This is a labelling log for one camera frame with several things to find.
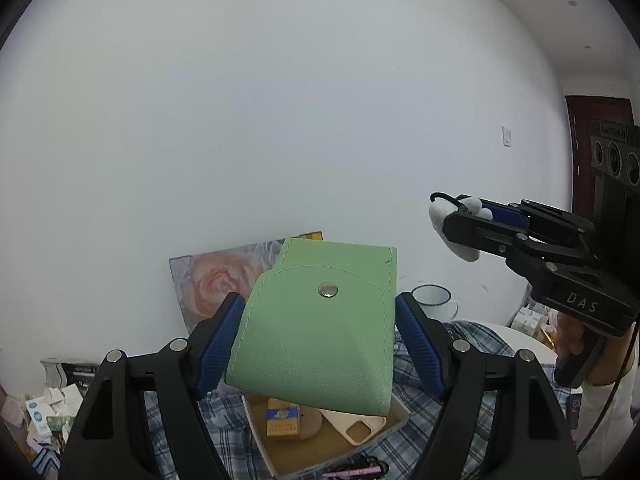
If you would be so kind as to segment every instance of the plaid fabric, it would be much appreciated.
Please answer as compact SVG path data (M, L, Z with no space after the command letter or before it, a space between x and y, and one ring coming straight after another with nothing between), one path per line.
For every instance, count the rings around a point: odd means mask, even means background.
M513 350L507 343L487 327L468 321L457 321L445 326L453 338L464 338L482 352L513 356ZM553 366L545 365L543 368L547 377L550 378L553 390L564 411L570 390L561 388L551 380ZM397 332L394 345L393 392L404 402L412 415L400 430L370 446L365 446L363 454L370 454L387 462L389 472L386 478L400 480L408 478L414 469L433 431L441 404L431 399L421 389L418 375ZM162 429L156 394L147 392L145 402L158 467L165 479L173 480L177 478L177 474ZM479 472L479 465L484 457L491 430L494 406L495 393L485 393L482 397L476 434L466 458L462 478L473 478ZM211 440L231 478L234 480L271 478L252 437L240 394L221 397L216 392L211 392L199 403L199 407ZM316 478L319 472L322 470L302 478L304 480Z

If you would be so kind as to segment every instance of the white ceiling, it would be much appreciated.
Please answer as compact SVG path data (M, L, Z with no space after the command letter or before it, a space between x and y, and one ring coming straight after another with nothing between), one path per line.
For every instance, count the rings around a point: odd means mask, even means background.
M560 77L625 76L630 35L608 0L500 0L530 31Z

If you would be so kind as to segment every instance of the black cable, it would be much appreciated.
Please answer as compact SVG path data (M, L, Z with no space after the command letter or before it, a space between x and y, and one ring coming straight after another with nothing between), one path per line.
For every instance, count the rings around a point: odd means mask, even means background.
M638 336L638 327L639 326L640 326L640 315L638 315L638 318L636 319L636 326L634 327L634 333L631 336L631 341L629 342L629 346L626 349L625 359L622 361L622 366L620 367L620 371L618 373L618 377L616 378L616 382L613 384L613 388L611 390L611 393L609 394L609 398L607 399L607 402L605 402L605 404L604 404L604 406L603 406L603 408L602 408L602 410L600 412L600 415L598 415L598 418L593 423L593 426L589 430L589 433L587 433L587 436L580 443L580 446L578 446L578 449L576 450L577 454L580 454L580 452L584 449L584 446L587 445L588 441L591 439L593 434L598 429L598 426L602 422L602 419L604 418L604 416L607 415L607 410L609 409L611 403L613 402L613 397L616 395L616 391L618 390L618 387L620 386L620 381L622 380L622 377L624 377L624 375L625 375L626 364L629 361L629 357L631 356L631 352L634 350L634 347L636 346L636 336Z
M462 202L460 202L459 198L453 198L451 195L448 195L446 193L440 193L440 192L435 192L435 193L431 193L430 196L430 200L432 202L435 202L437 198L442 198L444 200L446 200L447 202L452 203L454 206L456 206L459 210L465 212L465 213L471 213L471 211L469 211L469 208L464 205Z
M355 457L351 458L351 460L348 463L341 465L337 468L334 468L333 471L334 472L351 471L356 469L365 469L373 466L379 466L380 472L350 476L348 477L348 479L349 480L379 480L389 472L389 465L386 462L383 462L382 460L378 460L378 458L373 455L362 456L361 454L358 454Z

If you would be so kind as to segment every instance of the yellow box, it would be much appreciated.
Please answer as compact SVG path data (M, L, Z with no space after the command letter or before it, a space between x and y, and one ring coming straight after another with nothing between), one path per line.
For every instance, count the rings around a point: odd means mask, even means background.
M267 436L298 436L300 407L293 402L269 399L267 401Z

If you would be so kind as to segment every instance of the person's hand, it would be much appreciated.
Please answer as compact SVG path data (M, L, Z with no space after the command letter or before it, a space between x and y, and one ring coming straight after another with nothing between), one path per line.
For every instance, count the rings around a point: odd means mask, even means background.
M558 355L566 356L569 353L575 355L581 354L584 348L582 342L584 328L584 323L578 321L575 317L563 314L562 312L558 313L558 322L556 326L557 335L554 339ZM633 333L633 326L631 326L622 337L604 334L592 327L589 327L589 329L605 335L607 337L607 343L602 355L589 372L587 380L594 386L604 386L605 384L614 383L620 373L620 367L625 360L626 350L629 346L631 335ZM629 361L626 363L625 367L625 375L634 366L634 362L635 353L629 356Z

